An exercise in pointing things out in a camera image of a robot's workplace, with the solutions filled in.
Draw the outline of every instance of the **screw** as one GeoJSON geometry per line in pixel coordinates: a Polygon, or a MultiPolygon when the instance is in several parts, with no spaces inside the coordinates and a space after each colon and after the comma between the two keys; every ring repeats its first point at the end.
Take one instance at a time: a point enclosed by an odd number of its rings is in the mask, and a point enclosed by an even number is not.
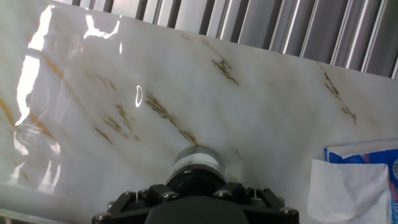
{"type": "Polygon", "coordinates": [[[140,190],[139,192],[140,192],[140,193],[148,193],[148,191],[149,191],[149,189],[142,189],[142,190],[140,190]]]}
{"type": "Polygon", "coordinates": [[[165,192],[162,194],[162,198],[166,199],[167,201],[177,199],[178,196],[179,195],[175,192],[165,192]]]}
{"type": "Polygon", "coordinates": [[[257,189],[257,191],[260,191],[260,192],[265,192],[265,191],[267,191],[267,190],[269,190],[269,188],[268,188],[268,187],[266,187],[266,188],[259,188],[259,189],[257,189]]]}
{"type": "Polygon", "coordinates": [[[111,214],[109,212],[101,212],[100,214],[97,214],[94,218],[96,220],[105,220],[111,218],[111,214]]]}
{"type": "Polygon", "coordinates": [[[294,208],[290,208],[290,207],[282,207],[280,208],[280,211],[283,212],[286,215],[293,215],[293,214],[298,214],[299,211],[297,211],[294,208]]]}
{"type": "Polygon", "coordinates": [[[232,196],[232,193],[228,190],[217,190],[213,196],[218,198],[226,198],[232,196]]]}
{"type": "Polygon", "coordinates": [[[112,207],[113,203],[114,203],[114,202],[109,202],[109,203],[106,205],[107,209],[110,209],[110,208],[112,207]]]}
{"type": "Polygon", "coordinates": [[[124,192],[124,194],[125,194],[125,195],[133,195],[133,194],[135,194],[135,192],[127,191],[127,192],[124,192]]]}

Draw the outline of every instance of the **tissue box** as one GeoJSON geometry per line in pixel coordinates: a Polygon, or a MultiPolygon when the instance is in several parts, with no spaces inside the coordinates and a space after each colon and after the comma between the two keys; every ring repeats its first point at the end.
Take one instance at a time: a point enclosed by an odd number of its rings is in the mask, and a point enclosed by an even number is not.
{"type": "Polygon", "coordinates": [[[325,148],[325,160],[335,164],[387,164],[393,224],[398,224],[398,139],[325,148]]]}

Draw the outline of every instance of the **marble tile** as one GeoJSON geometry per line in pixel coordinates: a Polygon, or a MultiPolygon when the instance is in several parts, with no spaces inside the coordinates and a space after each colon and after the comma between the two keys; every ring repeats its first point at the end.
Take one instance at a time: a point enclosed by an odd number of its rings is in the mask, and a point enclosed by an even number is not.
{"type": "Polygon", "coordinates": [[[311,158],[398,135],[396,80],[55,2],[0,8],[1,208],[89,223],[204,145],[305,223],[311,158]]]}

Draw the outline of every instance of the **metal louver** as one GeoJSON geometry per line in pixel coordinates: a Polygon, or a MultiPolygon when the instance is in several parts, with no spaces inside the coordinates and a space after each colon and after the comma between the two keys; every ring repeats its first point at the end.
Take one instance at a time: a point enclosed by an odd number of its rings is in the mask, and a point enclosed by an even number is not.
{"type": "Polygon", "coordinates": [[[398,79],[397,0],[56,0],[398,79]]]}

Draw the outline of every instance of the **white tissue paper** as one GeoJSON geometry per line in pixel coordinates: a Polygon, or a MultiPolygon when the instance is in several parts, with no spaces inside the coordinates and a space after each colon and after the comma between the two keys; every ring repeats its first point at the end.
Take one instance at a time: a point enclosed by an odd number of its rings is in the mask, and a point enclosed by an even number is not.
{"type": "Polygon", "coordinates": [[[313,159],[307,213],[320,223],[391,224],[387,165],[313,159]]]}

